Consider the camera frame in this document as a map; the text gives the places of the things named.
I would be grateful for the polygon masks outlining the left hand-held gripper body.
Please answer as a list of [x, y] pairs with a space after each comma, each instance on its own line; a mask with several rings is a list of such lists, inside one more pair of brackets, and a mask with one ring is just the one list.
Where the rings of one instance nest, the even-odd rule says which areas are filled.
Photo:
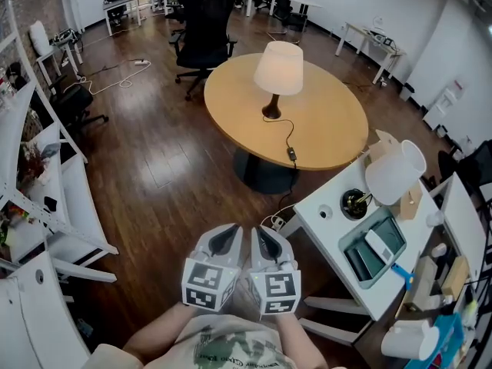
[[241, 270], [239, 261], [225, 255], [207, 255], [195, 249], [186, 258], [181, 280], [182, 302], [219, 312], [232, 296]]

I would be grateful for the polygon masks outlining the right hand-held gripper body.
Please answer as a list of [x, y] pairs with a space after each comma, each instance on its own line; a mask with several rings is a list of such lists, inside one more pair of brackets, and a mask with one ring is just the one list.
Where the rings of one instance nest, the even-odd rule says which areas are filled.
[[301, 299], [301, 271], [296, 261], [250, 269], [248, 288], [261, 316], [293, 314]]

